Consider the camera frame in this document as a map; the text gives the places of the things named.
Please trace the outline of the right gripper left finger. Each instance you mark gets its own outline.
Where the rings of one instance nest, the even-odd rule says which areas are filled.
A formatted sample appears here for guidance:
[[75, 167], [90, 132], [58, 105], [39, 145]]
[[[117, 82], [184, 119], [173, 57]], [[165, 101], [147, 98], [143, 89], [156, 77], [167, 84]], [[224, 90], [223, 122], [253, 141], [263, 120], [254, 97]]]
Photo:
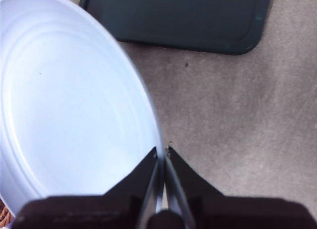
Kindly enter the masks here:
[[34, 200], [16, 216], [14, 229], [144, 229], [155, 214], [159, 161], [156, 148], [107, 193]]

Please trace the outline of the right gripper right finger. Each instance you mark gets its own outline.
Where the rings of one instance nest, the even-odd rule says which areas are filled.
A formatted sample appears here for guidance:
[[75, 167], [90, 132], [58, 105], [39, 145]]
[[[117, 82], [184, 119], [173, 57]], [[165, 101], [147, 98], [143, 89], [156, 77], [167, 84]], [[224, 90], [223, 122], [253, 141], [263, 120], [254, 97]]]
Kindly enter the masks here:
[[281, 198], [226, 196], [199, 176], [172, 148], [165, 157], [169, 209], [188, 229], [315, 229], [300, 203]]

